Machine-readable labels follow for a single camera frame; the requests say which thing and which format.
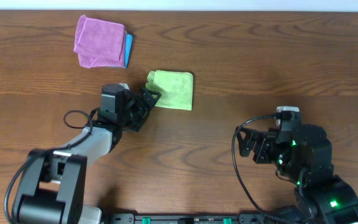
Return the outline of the green microfiber cloth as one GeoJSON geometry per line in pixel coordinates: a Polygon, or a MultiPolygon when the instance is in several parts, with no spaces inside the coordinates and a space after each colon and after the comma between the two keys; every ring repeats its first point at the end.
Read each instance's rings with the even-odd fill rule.
{"type": "Polygon", "coordinates": [[[193,75],[189,72],[151,71],[146,88],[161,94],[157,107],[187,110],[193,108],[193,75]]]}

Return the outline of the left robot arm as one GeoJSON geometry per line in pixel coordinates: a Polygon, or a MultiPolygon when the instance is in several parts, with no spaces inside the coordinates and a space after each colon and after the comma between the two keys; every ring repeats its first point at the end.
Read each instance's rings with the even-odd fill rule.
{"type": "Polygon", "coordinates": [[[139,131],[161,94],[118,84],[102,87],[100,106],[85,113],[81,133],[51,149],[33,149],[4,197],[9,223],[106,223],[100,208],[85,205],[86,172],[110,153],[124,131],[139,131]]]}

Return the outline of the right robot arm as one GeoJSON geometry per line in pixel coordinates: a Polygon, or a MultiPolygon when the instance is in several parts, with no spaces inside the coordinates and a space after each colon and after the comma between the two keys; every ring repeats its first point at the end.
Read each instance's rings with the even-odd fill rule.
{"type": "Polygon", "coordinates": [[[334,174],[332,144],[322,127],[301,124],[290,130],[236,131],[242,157],[253,153],[255,163],[275,165],[276,173],[295,185],[297,209],[276,218],[298,223],[358,223],[357,195],[334,174]]]}

